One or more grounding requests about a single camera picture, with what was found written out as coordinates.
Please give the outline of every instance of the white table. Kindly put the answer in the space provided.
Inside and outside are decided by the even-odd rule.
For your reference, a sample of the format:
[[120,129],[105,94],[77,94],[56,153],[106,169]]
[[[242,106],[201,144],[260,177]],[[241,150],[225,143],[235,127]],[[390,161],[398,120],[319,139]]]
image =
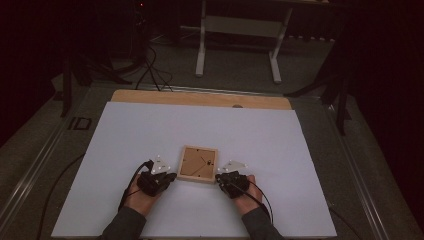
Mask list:
[[[184,95],[159,96],[172,99]],[[198,100],[204,101],[220,95],[185,96],[202,97]],[[229,97],[233,103],[241,99],[223,97]],[[186,144],[218,149],[219,166],[230,159],[247,163],[249,168],[241,173],[255,174],[257,184],[271,202],[275,226],[283,236],[336,236],[294,111],[119,102],[107,104],[52,236],[100,235],[116,214],[122,192],[135,169],[160,154],[176,171]],[[217,185],[176,180],[148,216],[142,236],[248,234],[233,203]]]

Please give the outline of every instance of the table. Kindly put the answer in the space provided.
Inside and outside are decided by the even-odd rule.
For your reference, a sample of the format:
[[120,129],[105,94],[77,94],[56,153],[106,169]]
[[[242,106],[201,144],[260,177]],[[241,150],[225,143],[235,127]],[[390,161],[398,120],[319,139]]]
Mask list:
[[[249,109],[227,107],[234,105]],[[335,236],[300,124],[290,109],[281,97],[117,91],[103,112],[52,236],[99,235],[146,155],[161,153],[175,169],[180,146],[193,143],[219,149],[218,165],[226,159],[243,159],[249,165],[284,236]],[[281,120],[284,124],[276,128]],[[247,237],[233,204],[216,185],[175,181],[148,221],[143,230],[148,238]]]
[[[250,36],[269,37],[276,39],[276,45],[272,51],[269,52],[269,60],[271,65],[272,76],[274,83],[280,84],[281,76],[278,68],[277,56],[280,51],[281,44],[286,33],[289,20],[293,11],[293,7],[288,7],[282,15],[281,22],[276,21],[263,21],[253,19],[242,19],[233,17],[211,16],[206,13],[206,0],[202,1],[201,21],[200,21],[200,46],[197,55],[196,76],[203,76],[203,69],[205,64],[205,38],[206,32],[219,32],[229,34],[242,34]],[[328,4],[327,0],[298,0],[298,1],[279,1],[287,3],[308,3],[308,4]]]

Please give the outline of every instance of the black cable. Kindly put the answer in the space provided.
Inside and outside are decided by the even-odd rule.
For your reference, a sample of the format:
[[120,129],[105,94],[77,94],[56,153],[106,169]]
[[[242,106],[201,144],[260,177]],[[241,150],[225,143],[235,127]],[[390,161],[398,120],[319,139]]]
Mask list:
[[146,64],[147,64],[147,66],[149,67],[150,77],[152,78],[152,81],[153,81],[153,83],[155,84],[156,89],[160,92],[159,85],[158,85],[158,83],[156,82],[156,79],[155,79],[155,77],[154,77],[154,75],[153,75],[153,72],[152,72],[152,66],[153,66],[153,64],[151,64],[151,63],[149,62],[149,60],[147,60],[147,61],[146,61]]
[[65,169],[63,169],[63,171],[60,173],[60,175],[56,178],[55,182],[53,183],[52,188],[50,189],[50,192],[47,196],[47,200],[44,203],[44,207],[43,207],[43,212],[41,214],[41,220],[40,220],[40,225],[38,226],[38,233],[37,233],[37,240],[40,239],[41,237],[41,231],[43,230],[43,223],[44,223],[44,217],[46,215],[46,211],[47,211],[47,206],[49,205],[49,201],[50,201],[50,197],[53,193],[54,188],[56,187],[57,183],[59,182],[60,178],[63,176],[63,174],[72,166],[74,165],[76,162],[78,162],[78,160],[80,160],[82,157],[84,157],[85,153],[80,155],[79,157],[77,157],[75,160],[73,160],[71,163],[68,164],[68,166],[66,166]]
[[140,191],[141,191],[141,189],[138,189],[137,191],[134,191],[134,192],[132,192],[132,193],[128,194],[128,195],[127,195],[127,197],[129,197],[129,196],[133,195],[134,193],[138,193],[138,192],[140,192]]
[[265,200],[266,200],[266,202],[268,203],[268,206],[269,206],[269,211],[271,212],[271,222],[273,223],[274,222],[274,214],[272,213],[272,207],[271,207],[271,203],[269,203],[269,200],[268,200],[268,198],[266,197],[266,195],[265,195],[265,193],[262,191],[262,189],[260,189],[259,187],[258,187],[258,185],[256,185],[255,183],[253,183],[253,182],[251,182],[251,181],[249,181],[251,184],[253,184],[253,186],[255,186],[261,193],[262,193],[262,196],[264,196],[264,198],[265,198]]
[[[259,205],[259,207],[261,207],[262,208],[262,206],[264,206],[263,205],[263,203],[261,202],[261,201],[259,201],[258,199],[256,199],[254,196],[252,196],[250,193],[248,193],[248,192],[246,192],[246,191],[244,191],[243,189],[241,189],[239,186],[237,186],[236,184],[234,184],[233,182],[230,182],[230,184],[233,186],[233,187],[235,187],[235,188],[237,188],[238,190],[240,190],[242,193],[244,193],[244,195],[246,195],[246,196],[248,196],[249,198],[251,198],[253,201],[255,201],[258,205]],[[254,184],[253,183],[253,185],[256,187],[256,188],[258,188],[259,189],[259,191],[262,193],[262,195],[263,196],[265,196],[265,194],[262,192],[262,190],[256,185],[256,184]],[[274,225],[274,215],[273,215],[273,213],[272,213],[272,208],[271,208],[271,205],[269,204],[269,201],[268,201],[268,199],[265,197],[265,199],[267,200],[267,202],[268,202],[268,206],[269,206],[269,209],[270,209],[270,212],[271,212],[271,215],[269,216],[270,217],[270,220],[271,220],[271,224],[272,225]]]
[[132,194],[134,194],[134,193],[136,193],[136,192],[137,192],[137,191],[136,191],[136,192],[132,192],[132,193],[128,194],[128,191],[129,191],[129,190],[130,190],[130,188],[131,188],[131,184],[134,182],[134,179],[137,177],[138,172],[140,172],[140,170],[141,170],[144,166],[146,166],[146,163],[141,164],[141,165],[140,165],[140,167],[138,167],[138,168],[137,168],[137,170],[135,171],[134,175],[132,176],[131,181],[128,183],[128,187],[125,189],[124,194],[122,194],[121,202],[119,203],[119,206],[118,206],[118,211],[119,211],[119,210],[122,208],[122,206],[124,205],[125,199],[127,199],[127,197],[128,197],[128,196],[130,196],[130,195],[132,195]]
[[[157,69],[157,68],[155,68],[155,67],[153,67],[153,70],[155,70],[156,71],[156,74],[159,76],[159,78],[162,80],[162,82],[163,82],[163,85],[162,85],[162,87],[160,88],[160,90],[162,91],[165,87],[168,87],[169,88],[169,90],[171,90],[171,92],[173,92],[174,90],[172,89],[172,87],[169,85],[169,82],[171,82],[172,81],[172,79],[173,79],[173,76],[172,76],[172,73],[170,73],[170,72],[167,72],[167,71],[163,71],[163,70],[160,70],[160,69]],[[165,73],[165,74],[168,74],[169,75],[169,79],[168,80],[165,80],[161,75],[160,75],[160,73],[159,72],[162,72],[162,73]]]
[[329,207],[328,208],[330,210],[330,212],[334,213],[334,215],[336,215],[338,218],[340,218],[340,220],[342,220],[342,222],[344,222],[344,224],[346,224],[346,226],[348,226],[350,228],[350,230],[352,230],[352,232],[358,237],[358,239],[361,239],[361,236],[359,235],[359,233],[355,230],[355,228],[352,227],[352,225],[349,224],[349,222],[340,214],[338,214],[333,208]]
[[141,81],[143,81],[143,78],[146,76],[146,74],[147,74],[149,71],[151,71],[151,66],[153,66],[153,64],[154,64],[154,63],[155,63],[155,61],[156,61],[156,51],[155,51],[153,48],[151,48],[150,46],[149,46],[149,49],[150,49],[150,50],[152,50],[152,52],[153,52],[153,60],[152,60],[152,63],[151,63],[151,64],[150,64],[150,66],[149,66],[149,65],[147,64],[148,59],[146,58],[147,70],[143,73],[143,75],[141,75],[140,79],[138,80],[137,84],[135,85],[135,90],[137,90],[137,89],[138,89],[138,86],[140,85]]

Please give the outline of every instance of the wooden frame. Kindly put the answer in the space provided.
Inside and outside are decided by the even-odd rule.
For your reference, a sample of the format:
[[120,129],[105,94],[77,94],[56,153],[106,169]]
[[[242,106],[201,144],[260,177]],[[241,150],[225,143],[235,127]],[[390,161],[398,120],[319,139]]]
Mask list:
[[178,167],[180,180],[215,183],[218,150],[197,146],[184,146]]

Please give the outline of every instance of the table leg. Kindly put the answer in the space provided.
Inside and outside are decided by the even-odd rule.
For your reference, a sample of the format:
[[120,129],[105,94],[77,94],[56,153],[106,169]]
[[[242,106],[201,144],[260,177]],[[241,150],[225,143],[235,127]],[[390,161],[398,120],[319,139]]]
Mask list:
[[287,25],[289,24],[292,11],[293,11],[293,8],[287,9],[286,16],[284,17],[284,22],[281,25],[281,30],[277,37],[277,45],[275,46],[273,51],[269,52],[269,60],[271,63],[272,77],[274,79],[274,83],[276,84],[281,83],[281,75],[280,75],[280,70],[278,68],[277,56],[278,56],[278,52],[280,51],[281,43],[283,42],[283,39],[284,39],[284,35],[286,33]]
[[200,20],[200,47],[197,55],[196,77],[203,76],[203,67],[205,65],[205,21],[206,21],[206,1],[202,1],[202,18]]
[[71,63],[69,55],[65,56],[63,60],[63,107],[62,114],[60,117],[66,117],[66,114],[69,112],[72,106],[72,72],[71,72]]

